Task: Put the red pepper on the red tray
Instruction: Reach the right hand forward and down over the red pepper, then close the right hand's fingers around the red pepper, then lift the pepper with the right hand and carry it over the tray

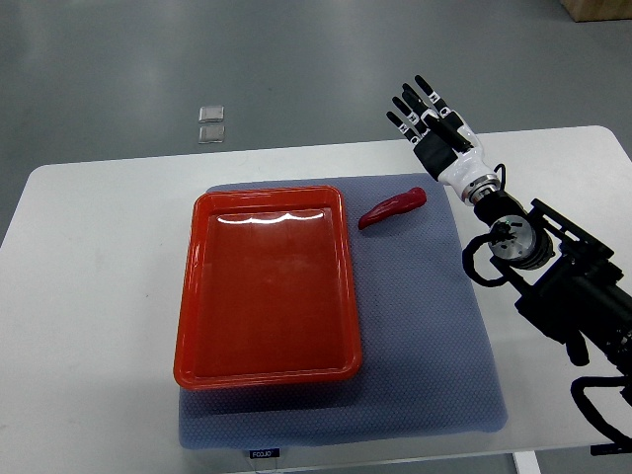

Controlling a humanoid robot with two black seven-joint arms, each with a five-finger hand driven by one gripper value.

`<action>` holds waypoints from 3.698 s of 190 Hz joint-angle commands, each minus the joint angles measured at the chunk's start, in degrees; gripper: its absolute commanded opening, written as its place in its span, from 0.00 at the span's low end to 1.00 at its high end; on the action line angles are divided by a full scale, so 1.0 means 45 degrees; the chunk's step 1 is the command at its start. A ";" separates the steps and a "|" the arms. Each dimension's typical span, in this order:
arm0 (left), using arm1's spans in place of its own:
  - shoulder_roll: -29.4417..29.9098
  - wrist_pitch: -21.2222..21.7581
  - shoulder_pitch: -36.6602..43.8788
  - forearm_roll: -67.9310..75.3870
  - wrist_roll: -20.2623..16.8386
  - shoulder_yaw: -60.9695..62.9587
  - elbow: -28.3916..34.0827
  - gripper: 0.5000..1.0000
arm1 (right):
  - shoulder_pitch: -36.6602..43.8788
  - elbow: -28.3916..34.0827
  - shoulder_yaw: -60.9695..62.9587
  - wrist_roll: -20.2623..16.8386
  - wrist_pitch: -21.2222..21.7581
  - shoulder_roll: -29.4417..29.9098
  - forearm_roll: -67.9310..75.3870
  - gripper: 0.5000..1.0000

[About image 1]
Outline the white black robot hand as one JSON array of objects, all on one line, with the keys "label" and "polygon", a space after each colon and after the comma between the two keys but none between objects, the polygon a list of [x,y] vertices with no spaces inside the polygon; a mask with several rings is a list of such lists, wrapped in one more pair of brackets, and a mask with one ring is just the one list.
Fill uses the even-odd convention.
[{"label": "white black robot hand", "polygon": [[428,106],[408,84],[402,99],[392,103],[416,131],[393,112],[386,117],[412,144],[424,169],[439,183],[450,186],[463,202],[478,202],[496,190],[496,173],[484,163],[483,146],[462,117],[419,74],[415,82],[430,100]]}]

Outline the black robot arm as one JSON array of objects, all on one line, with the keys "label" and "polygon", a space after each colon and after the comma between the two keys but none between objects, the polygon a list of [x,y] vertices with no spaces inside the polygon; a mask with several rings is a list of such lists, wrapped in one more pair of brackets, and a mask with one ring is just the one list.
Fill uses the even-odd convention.
[{"label": "black robot arm", "polygon": [[611,425],[586,392],[617,388],[631,400],[631,296],[618,283],[623,272],[613,251],[539,199],[531,210],[506,190],[506,167],[490,168],[478,136],[461,115],[422,77],[393,97],[389,120],[411,143],[424,169],[451,187],[489,230],[461,253],[468,277],[484,287],[511,284],[517,312],[544,336],[566,349],[570,362],[590,362],[593,343],[618,370],[610,377],[582,376],[570,387],[585,419],[607,444],[593,455],[628,453],[630,436]]}]

